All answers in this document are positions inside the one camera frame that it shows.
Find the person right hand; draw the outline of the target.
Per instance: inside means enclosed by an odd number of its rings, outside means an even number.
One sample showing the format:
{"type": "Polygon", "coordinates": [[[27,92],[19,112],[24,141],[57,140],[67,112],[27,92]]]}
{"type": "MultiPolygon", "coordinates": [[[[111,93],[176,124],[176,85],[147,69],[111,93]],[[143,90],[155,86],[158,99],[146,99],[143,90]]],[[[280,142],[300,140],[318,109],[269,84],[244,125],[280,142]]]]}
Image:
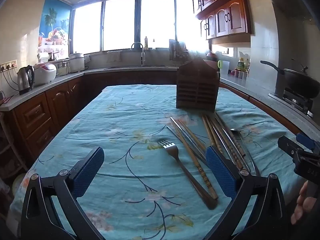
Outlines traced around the person right hand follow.
{"type": "Polygon", "coordinates": [[[307,197],[306,192],[308,189],[308,181],[306,181],[299,192],[299,197],[297,199],[297,205],[295,207],[294,213],[291,216],[291,224],[295,225],[305,213],[310,213],[315,202],[316,198],[307,197]]]}

